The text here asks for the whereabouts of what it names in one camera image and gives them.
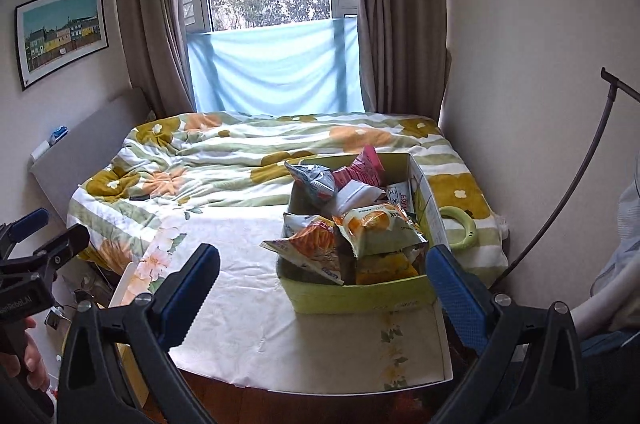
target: plastic wrapper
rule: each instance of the plastic wrapper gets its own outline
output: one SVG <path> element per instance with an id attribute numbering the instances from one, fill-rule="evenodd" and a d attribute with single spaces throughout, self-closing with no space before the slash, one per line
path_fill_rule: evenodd
<path id="1" fill-rule="evenodd" d="M 390 204 L 398 204 L 406 213 L 415 217 L 414 199 L 408 181 L 390 184 L 385 190 Z"/>
<path id="2" fill-rule="evenodd" d="M 338 168 L 332 174 L 338 190 L 344 188 L 350 180 L 357 180 L 371 186 L 382 186 L 385 169 L 376 149 L 367 144 L 350 165 Z"/>
<path id="3" fill-rule="evenodd" d="M 282 236 L 286 239 L 295 235 L 300 229 L 304 229 L 311 222 L 318 218 L 318 215 L 294 215 L 293 213 L 284 213 L 284 226 Z"/>
<path id="4" fill-rule="evenodd" d="M 334 220 L 358 258 L 427 243 L 407 214 L 393 204 L 353 209 Z"/>
<path id="5" fill-rule="evenodd" d="M 282 258 L 303 269 L 342 285 L 340 261 L 335 250 L 335 226 L 317 215 L 292 237 L 264 241 L 260 247 L 278 253 Z"/>
<path id="6" fill-rule="evenodd" d="M 356 285 L 372 285 L 414 276 L 418 276 L 418 272 L 404 253 L 362 257 L 356 264 Z"/>
<path id="7" fill-rule="evenodd" d="M 337 188 L 334 176 L 327 167 L 318 164 L 289 164 L 286 161 L 284 166 L 293 179 L 305 189 L 316 207 L 322 207 L 335 196 Z"/>
<path id="8" fill-rule="evenodd" d="M 377 200 L 384 194 L 384 190 L 376 186 L 370 186 L 357 180 L 350 180 L 344 188 L 337 192 L 334 198 L 324 205 L 322 213 L 328 217 L 343 215 L 352 209 L 376 204 Z"/>
<path id="9" fill-rule="evenodd" d="M 406 256 L 407 260 L 409 260 L 409 263 L 414 263 L 414 261 L 417 260 L 420 254 L 422 254 L 422 256 L 424 257 L 428 248 L 429 248 L 429 242 L 425 242 L 423 244 L 417 244 L 417 245 L 411 245 L 410 247 L 405 247 L 402 250 L 402 252 Z"/>

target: black wire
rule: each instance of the black wire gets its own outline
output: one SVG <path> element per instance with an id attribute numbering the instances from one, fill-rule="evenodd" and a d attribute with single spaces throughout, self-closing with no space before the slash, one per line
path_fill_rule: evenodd
<path id="1" fill-rule="evenodd" d="M 542 228 L 538 231 L 538 234 L 533 238 L 533 240 L 529 242 L 529 245 L 525 247 L 524 251 L 522 251 L 518 255 L 518 257 L 515 260 L 513 260 L 511 265 L 508 266 L 502 272 L 502 274 L 500 274 L 500 276 L 498 276 L 498 278 L 493 282 L 493 284 L 490 287 L 491 290 L 495 289 L 495 287 L 503 279 L 509 276 L 511 274 L 511 271 L 513 271 L 513 269 L 515 269 L 518 266 L 518 264 L 529 254 L 529 251 L 531 251 L 531 249 L 533 249 L 535 245 L 540 241 L 540 239 L 546 233 L 549 227 L 551 227 L 551 224 L 554 223 L 555 219 L 560 214 L 560 211 L 562 211 L 562 208 L 564 208 L 564 205 L 569 201 L 569 198 L 571 198 L 571 195 L 574 193 L 575 188 L 578 186 L 580 179 L 582 179 L 582 175 L 584 175 L 584 172 L 587 170 L 587 166 L 591 162 L 591 159 L 593 158 L 593 154 L 596 152 L 598 144 L 600 143 L 600 140 L 602 138 L 602 134 L 604 133 L 604 129 L 607 127 L 607 121 L 609 121 L 609 114 L 611 113 L 611 109 L 613 108 L 613 102 L 616 100 L 617 90 L 618 90 L 618 85 L 616 83 L 611 83 L 609 86 L 609 94 L 607 95 L 607 104 L 605 105 L 604 111 L 602 113 L 602 117 L 600 118 L 600 124 L 598 125 L 598 130 L 596 130 L 596 134 L 593 136 L 593 141 L 591 141 L 591 146 L 589 147 L 589 151 L 587 151 L 587 155 L 584 156 L 584 160 L 580 165 L 578 173 L 575 174 L 574 180 L 571 182 L 571 185 L 569 186 L 569 189 L 564 194 L 564 197 L 562 197 L 562 200 L 556 206 L 556 209 L 554 209 L 554 212 L 551 213 L 551 216 L 545 222 L 545 225 L 542 226 Z"/>

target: screw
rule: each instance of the screw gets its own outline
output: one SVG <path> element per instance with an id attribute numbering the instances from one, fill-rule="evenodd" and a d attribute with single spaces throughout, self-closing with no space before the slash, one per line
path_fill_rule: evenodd
<path id="1" fill-rule="evenodd" d="M 91 308 L 91 302 L 86 299 L 78 304 L 78 312 L 87 312 Z"/>
<path id="2" fill-rule="evenodd" d="M 562 303 L 561 301 L 556 301 L 554 303 L 554 310 L 559 314 L 566 314 L 567 312 L 569 312 L 569 307 L 566 305 L 566 303 Z"/>
<path id="3" fill-rule="evenodd" d="M 133 303 L 135 303 L 136 305 L 142 305 L 142 306 L 149 305 L 149 303 L 151 303 L 151 300 L 153 298 L 154 298 L 154 295 L 151 294 L 150 292 L 141 292 L 133 300 Z"/>
<path id="4" fill-rule="evenodd" d="M 502 293 L 496 294 L 494 301 L 501 307 L 508 307 L 509 305 L 511 305 L 511 298 Z"/>

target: brown curtain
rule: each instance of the brown curtain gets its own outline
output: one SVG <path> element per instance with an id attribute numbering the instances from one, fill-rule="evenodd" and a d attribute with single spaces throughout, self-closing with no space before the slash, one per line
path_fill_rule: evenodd
<path id="1" fill-rule="evenodd" d="M 358 0 L 367 109 L 438 120 L 447 73 L 446 0 Z"/>
<path id="2" fill-rule="evenodd" d="M 158 117 L 193 112 L 181 0 L 116 0 L 129 78 Z"/>

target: blue cloth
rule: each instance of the blue cloth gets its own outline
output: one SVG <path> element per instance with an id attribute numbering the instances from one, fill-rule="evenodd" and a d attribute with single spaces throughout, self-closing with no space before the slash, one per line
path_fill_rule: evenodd
<path id="1" fill-rule="evenodd" d="M 364 112 L 356 18 L 188 34 L 198 112 Z"/>

